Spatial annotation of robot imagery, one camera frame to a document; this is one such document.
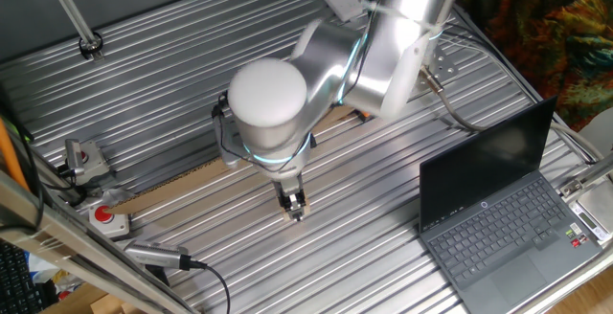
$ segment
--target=red button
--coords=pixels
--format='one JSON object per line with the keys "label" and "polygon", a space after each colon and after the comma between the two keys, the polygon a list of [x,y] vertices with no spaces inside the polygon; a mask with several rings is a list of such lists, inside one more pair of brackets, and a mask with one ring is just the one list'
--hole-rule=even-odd
{"label": "red button", "polygon": [[113,219],[113,213],[105,213],[104,210],[108,209],[108,206],[102,205],[96,209],[94,216],[96,220],[102,223],[108,223]]}
{"label": "red button", "polygon": [[62,291],[62,292],[60,292],[60,293],[59,293],[59,295],[57,295],[57,298],[58,298],[60,301],[62,301],[62,300],[64,300],[65,298],[67,298],[67,297],[68,297],[68,295],[70,295],[70,291]]}

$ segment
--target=slotted aluminum surface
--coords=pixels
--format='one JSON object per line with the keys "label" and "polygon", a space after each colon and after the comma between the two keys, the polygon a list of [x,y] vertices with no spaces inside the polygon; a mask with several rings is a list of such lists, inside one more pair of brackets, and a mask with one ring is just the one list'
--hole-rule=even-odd
{"label": "slotted aluminum surface", "polygon": [[[0,66],[0,80],[50,162],[61,162],[65,138],[93,140],[117,187],[141,191],[216,157],[217,95],[241,64],[288,56],[316,17],[332,17],[322,0],[185,0],[102,30],[104,63],[85,61],[68,42]],[[445,91],[468,120],[488,125],[533,104],[488,56],[443,49],[458,69]],[[468,135],[422,90],[393,122],[352,118],[316,136],[302,223],[284,222],[272,186],[244,168],[134,214],[132,229],[211,264],[236,313],[464,313],[416,224],[420,162]],[[542,171],[554,187],[583,168],[550,133]],[[210,273],[169,279],[189,304],[225,312]]]}

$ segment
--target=metal frame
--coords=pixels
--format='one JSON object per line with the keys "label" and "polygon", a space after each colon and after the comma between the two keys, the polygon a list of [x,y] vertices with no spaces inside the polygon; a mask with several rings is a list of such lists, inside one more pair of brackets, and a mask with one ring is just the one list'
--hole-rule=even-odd
{"label": "metal frame", "polygon": [[[34,225],[37,199],[0,172],[0,206],[14,213],[15,222]],[[53,198],[45,205],[40,231],[27,235],[19,230],[0,234],[8,242],[44,258],[147,313],[194,313],[183,300],[88,222]]]}

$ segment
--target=laptop keyboard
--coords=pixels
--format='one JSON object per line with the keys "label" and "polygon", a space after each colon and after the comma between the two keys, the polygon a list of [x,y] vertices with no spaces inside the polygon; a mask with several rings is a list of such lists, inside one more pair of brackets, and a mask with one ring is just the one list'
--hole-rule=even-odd
{"label": "laptop keyboard", "polygon": [[459,285],[473,283],[491,264],[548,245],[556,236],[552,227],[566,218],[566,210],[544,185],[539,179],[428,242]]}

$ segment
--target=metal rod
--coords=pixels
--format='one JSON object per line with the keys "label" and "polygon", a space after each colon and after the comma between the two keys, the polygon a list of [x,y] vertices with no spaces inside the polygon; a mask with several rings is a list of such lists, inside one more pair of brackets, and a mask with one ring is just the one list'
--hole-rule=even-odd
{"label": "metal rod", "polygon": [[87,26],[83,16],[80,14],[79,9],[75,5],[73,0],[58,0],[61,6],[64,8],[68,17],[77,28],[80,37],[89,45],[97,43],[96,37],[92,33],[92,30]]}

